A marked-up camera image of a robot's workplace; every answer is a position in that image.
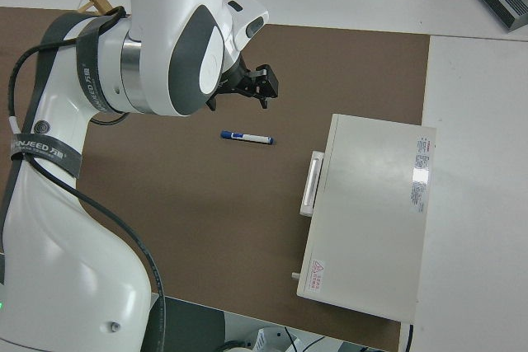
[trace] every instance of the brown mat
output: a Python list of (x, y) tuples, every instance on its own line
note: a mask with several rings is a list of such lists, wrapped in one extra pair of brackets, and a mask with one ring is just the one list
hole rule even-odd
[[(58, 14), (0, 8), (4, 87), (16, 57)], [(324, 150), (332, 113), (420, 124), (428, 44), (425, 35), (267, 26), (244, 58), (249, 68), (269, 63), (279, 78), (279, 98), (268, 110), (256, 100), (220, 96), (215, 113), (132, 115), (114, 127), (93, 125), (78, 188), (137, 230), (168, 295), (397, 350), (399, 323), (297, 297), (291, 272), (300, 271), (309, 230), (299, 206), (310, 155)], [(18, 84), (19, 115), (32, 87), (31, 65)], [(2, 190), (9, 169), (6, 97), (4, 91)], [(221, 129), (272, 136), (276, 144), (223, 140)]]

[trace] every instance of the warning label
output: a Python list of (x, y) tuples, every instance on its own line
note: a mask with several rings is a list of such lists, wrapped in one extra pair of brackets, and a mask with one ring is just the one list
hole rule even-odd
[(308, 290), (310, 292), (318, 293), (321, 290), (321, 286), (323, 285), (324, 267), (324, 261), (312, 260), (308, 284)]
[(426, 208), (430, 154), (431, 140), (421, 137), (417, 141), (417, 153), (412, 170), (411, 209), (414, 212), (422, 213)]

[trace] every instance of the marker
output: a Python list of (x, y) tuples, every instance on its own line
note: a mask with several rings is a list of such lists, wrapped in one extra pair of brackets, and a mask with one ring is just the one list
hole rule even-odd
[(273, 144), (273, 138), (270, 138), (269, 136), (239, 134), (238, 132), (222, 131), (220, 133), (220, 137), (224, 139), (245, 140), (246, 142)]

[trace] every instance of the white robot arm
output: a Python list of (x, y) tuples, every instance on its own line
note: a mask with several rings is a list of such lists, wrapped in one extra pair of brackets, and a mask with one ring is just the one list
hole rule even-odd
[(190, 115), (204, 104), (213, 110), (215, 96), (231, 92), (265, 108), (267, 97), (277, 96), (269, 66), (250, 72), (240, 55), (267, 22), (254, 0), (131, 1), (131, 17), (118, 9), (98, 18), (68, 14), (52, 24), (46, 45), (32, 51), (46, 49), (21, 129), (10, 97), (15, 159), (0, 208), (2, 352), (141, 350), (147, 272), (126, 243), (85, 212), (82, 195), (72, 194), (95, 114)]

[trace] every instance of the cable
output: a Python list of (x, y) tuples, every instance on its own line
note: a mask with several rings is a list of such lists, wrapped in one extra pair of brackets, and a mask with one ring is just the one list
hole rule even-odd
[(242, 348), (246, 345), (244, 341), (231, 340), (223, 343), (221, 346), (216, 348), (214, 352), (225, 352), (231, 350), (232, 348)]
[[(116, 8), (111, 9), (107, 14), (107, 16), (112, 16), (112, 18), (101, 25), (101, 28), (99, 29), (99, 35), (104, 34), (107, 32), (110, 28), (112, 28), (119, 19), (126, 16), (126, 11), (122, 6), (118, 6)], [(77, 43), (77, 38), (74, 37), (72, 39), (67, 40), (61, 40), (56, 41), (53, 43), (44, 43), (41, 45), (36, 45), (34, 47), (31, 47), (28, 49), (21, 57), (15, 62), (15, 66), (13, 67), (13, 70), (11, 72), (11, 76), (9, 77), (9, 84), (7, 86), (7, 109), (9, 111), (10, 117), (15, 117), (15, 83), (17, 82), (18, 73), (20, 72), (20, 69), (22, 65), (24, 64), (27, 59), (32, 56), (34, 53), (40, 52), (40, 51), (46, 51), (47, 49), (59, 49), (61, 47), (67, 47), (69, 45), (75, 45)]]
[(314, 342), (308, 344), (308, 346), (306, 348), (303, 349), (303, 352), (305, 352), (310, 346), (312, 346), (313, 344), (317, 344), (320, 340), (322, 340), (324, 338), (324, 336), (322, 336), (321, 338), (318, 338), (317, 340), (315, 340)]
[(160, 338), (158, 341), (158, 351), (163, 352), (163, 344), (165, 341), (165, 316), (166, 316), (166, 303), (165, 303), (165, 293), (163, 291), (163, 283), (161, 280), (161, 277), (159, 275), (158, 266), (156, 265), (156, 262), (154, 261), (154, 258), (152, 257), (152, 254), (150, 253), (149, 249), (144, 245), (143, 241), (141, 241), (141, 238), (139, 238), (138, 234), (134, 231), (134, 229), (129, 226), (127, 223), (125, 223), (123, 220), (121, 220), (116, 214), (111, 212), (106, 207), (99, 204), (94, 199), (88, 197), (87, 195), (83, 194), (81, 191), (74, 189), (72, 186), (64, 183), (61, 181), (58, 177), (52, 175), (48, 171), (46, 171), (36, 160), (35, 158), (25, 153), (24, 159), (26, 159), (30, 165), (35, 169), (37, 172), (39, 172), (43, 177), (51, 181), (52, 183), (56, 184), (61, 189), (67, 191), (69, 194), (77, 197), (82, 202), (85, 202), (86, 204), (92, 206), (94, 209), (98, 210), (102, 214), (106, 215), (110, 220), (112, 220), (114, 223), (116, 223), (119, 227), (121, 227), (132, 240), (135, 242), (135, 244), (139, 247), (141, 252), (144, 254), (145, 258), (147, 259), (148, 263), (150, 264), (150, 269), (153, 273), (154, 280), (156, 282), (156, 289), (159, 294), (159, 301), (160, 304)]
[(294, 351), (295, 352), (299, 352), (297, 350), (297, 347), (295, 346), (295, 342), (294, 342), (294, 339), (291, 337), (291, 334), (290, 332), (288, 331), (288, 328), (286, 326), (284, 326), (284, 330), (286, 330), (286, 334), (288, 335), (288, 337), (290, 338), (290, 342), (291, 342), (291, 345), (294, 347)]
[(413, 342), (413, 332), (414, 332), (414, 326), (411, 325), (409, 327), (409, 337), (407, 338), (407, 346), (405, 347), (405, 352), (409, 352), (411, 350), (411, 344)]
[(93, 124), (97, 124), (97, 125), (116, 125), (116, 124), (119, 124), (124, 119), (126, 119), (129, 114), (130, 113), (123, 113), (120, 117), (112, 121), (102, 121), (102, 120), (91, 119), (90, 122)]

